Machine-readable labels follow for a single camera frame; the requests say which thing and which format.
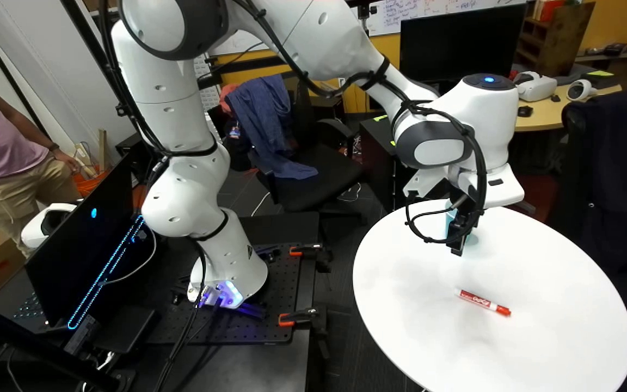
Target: metal stand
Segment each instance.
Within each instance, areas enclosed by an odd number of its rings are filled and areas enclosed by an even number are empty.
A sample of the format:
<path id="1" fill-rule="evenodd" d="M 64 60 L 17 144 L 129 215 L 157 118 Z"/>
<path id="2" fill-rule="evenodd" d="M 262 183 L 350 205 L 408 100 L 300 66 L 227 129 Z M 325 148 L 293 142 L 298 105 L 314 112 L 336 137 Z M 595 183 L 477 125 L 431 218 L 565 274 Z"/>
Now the metal stand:
<path id="1" fill-rule="evenodd" d="M 73 356 L 71 352 L 39 340 L 29 328 L 15 325 L 13 320 L 0 316 L 0 341 L 7 341 L 19 351 L 27 351 L 34 356 L 39 356 L 48 360 L 53 367 L 78 379 L 88 381 L 89 386 L 108 392 L 118 392 L 126 388 L 122 379 L 116 379 L 112 374 L 105 374 L 89 363 L 81 360 L 78 356 Z"/>

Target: blue jacket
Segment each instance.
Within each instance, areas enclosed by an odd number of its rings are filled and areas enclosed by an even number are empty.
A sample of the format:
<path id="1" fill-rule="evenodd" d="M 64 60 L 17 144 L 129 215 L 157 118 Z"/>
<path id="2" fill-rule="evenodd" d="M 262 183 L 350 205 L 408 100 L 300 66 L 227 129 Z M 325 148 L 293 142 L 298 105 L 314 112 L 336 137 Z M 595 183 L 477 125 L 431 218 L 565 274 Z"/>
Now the blue jacket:
<path id="1" fill-rule="evenodd" d="M 310 178 L 318 169 L 287 158 L 289 96 L 282 75 L 256 77 L 227 96 L 256 148 L 253 160 L 276 178 Z"/>

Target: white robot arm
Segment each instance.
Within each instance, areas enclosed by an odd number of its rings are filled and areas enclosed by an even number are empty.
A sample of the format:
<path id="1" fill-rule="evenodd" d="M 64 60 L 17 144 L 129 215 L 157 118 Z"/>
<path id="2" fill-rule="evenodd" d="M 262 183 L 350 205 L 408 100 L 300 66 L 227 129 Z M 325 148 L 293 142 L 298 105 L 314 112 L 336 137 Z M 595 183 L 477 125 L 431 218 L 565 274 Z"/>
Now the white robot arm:
<path id="1" fill-rule="evenodd" d="M 368 15 L 370 0 L 348 2 Z M 457 254 L 486 206 L 523 198 L 508 166 L 518 107 L 513 83 L 469 75 L 437 98 L 384 59 L 343 0 L 124 0 L 121 15 L 121 70 L 153 130 L 145 139 L 167 158 L 142 213 L 153 231 L 195 237 L 206 247 L 207 265 L 196 262 L 188 289 L 193 299 L 239 307 L 268 276 L 238 215 L 216 201 L 228 155 L 209 130 L 193 66 L 195 57 L 236 31 L 274 47 L 314 90 L 341 94 L 357 83 L 385 109 L 402 163 L 419 169 L 408 193 L 424 196 L 442 178 L 469 193 L 456 232 L 442 239 Z M 311 77 L 346 83 L 320 90 Z"/>

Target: shelving unit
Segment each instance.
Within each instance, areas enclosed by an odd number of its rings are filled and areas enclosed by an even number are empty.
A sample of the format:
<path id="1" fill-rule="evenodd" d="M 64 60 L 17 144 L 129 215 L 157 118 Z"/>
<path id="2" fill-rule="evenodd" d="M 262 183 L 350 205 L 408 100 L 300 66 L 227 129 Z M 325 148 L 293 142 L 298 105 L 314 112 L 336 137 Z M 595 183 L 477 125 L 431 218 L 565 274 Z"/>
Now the shelving unit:
<path id="1" fill-rule="evenodd" d="M 568 3 L 555 10 L 554 22 L 526 19 L 517 60 L 540 74 L 568 74 L 595 3 Z"/>

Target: computer monitor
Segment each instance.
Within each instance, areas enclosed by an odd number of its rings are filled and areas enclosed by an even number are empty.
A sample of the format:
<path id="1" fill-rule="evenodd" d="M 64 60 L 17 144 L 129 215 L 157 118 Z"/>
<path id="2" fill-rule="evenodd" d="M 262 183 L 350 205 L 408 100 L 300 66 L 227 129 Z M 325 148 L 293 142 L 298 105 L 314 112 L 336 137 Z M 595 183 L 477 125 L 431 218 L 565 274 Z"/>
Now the computer monitor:
<path id="1" fill-rule="evenodd" d="M 100 294 L 100 276 L 118 261 L 118 245 L 135 222 L 132 158 L 51 232 L 27 262 L 29 279 L 51 325 L 75 328 Z"/>
<path id="2" fill-rule="evenodd" d="M 447 94 L 467 74 L 510 75 L 528 3 L 402 22 L 402 71 Z"/>

